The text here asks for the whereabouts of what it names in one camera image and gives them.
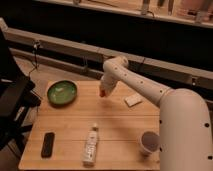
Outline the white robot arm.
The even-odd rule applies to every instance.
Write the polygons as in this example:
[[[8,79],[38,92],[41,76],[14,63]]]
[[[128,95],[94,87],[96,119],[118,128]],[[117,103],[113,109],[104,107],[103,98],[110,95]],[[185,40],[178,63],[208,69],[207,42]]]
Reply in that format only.
[[[124,56],[106,60],[103,70],[102,97],[109,96],[121,81],[159,108],[160,171],[213,171],[210,112],[201,95],[130,71]]]

